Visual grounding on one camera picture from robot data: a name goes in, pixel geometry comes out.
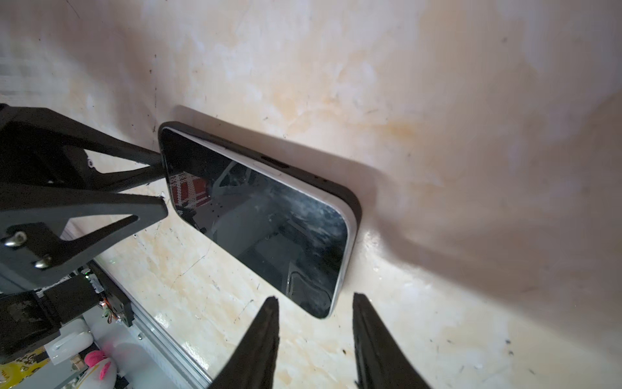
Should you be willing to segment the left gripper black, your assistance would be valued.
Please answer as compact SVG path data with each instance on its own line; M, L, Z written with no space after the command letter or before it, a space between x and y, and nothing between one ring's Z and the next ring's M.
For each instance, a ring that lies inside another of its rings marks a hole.
M91 307L91 293L39 296L120 241L165 219L162 198L51 186L1 186L1 359L57 337Z

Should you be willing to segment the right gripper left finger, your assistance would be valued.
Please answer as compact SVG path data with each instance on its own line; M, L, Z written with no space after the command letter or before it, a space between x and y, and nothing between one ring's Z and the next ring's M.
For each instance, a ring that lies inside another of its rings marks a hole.
M272 388L280 344L280 308L267 298L209 388Z

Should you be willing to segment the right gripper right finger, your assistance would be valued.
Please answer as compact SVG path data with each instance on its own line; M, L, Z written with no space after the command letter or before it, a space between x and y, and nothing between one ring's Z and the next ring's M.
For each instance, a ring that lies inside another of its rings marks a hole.
M359 388L428 388L363 293L353 295L352 327Z

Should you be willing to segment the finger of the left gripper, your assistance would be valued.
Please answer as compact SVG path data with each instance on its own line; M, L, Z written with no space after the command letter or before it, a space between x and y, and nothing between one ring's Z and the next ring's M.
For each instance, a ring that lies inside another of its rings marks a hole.
M144 167L102 173L87 152ZM122 192L165 176L159 153L129 144L46 108L1 105L1 181Z

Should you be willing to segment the black smartphone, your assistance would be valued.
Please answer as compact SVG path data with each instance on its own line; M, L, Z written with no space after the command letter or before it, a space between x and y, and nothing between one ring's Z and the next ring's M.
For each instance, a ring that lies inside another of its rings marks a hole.
M178 122L159 129L175 212L306 313L329 317L362 208L345 186Z

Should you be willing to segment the black phone case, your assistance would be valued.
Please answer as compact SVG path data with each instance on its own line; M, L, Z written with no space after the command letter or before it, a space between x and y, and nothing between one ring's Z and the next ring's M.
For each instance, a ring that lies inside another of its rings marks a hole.
M175 211L218 245L274 233L278 219L317 246L355 239L362 209L345 186L180 122L158 138Z

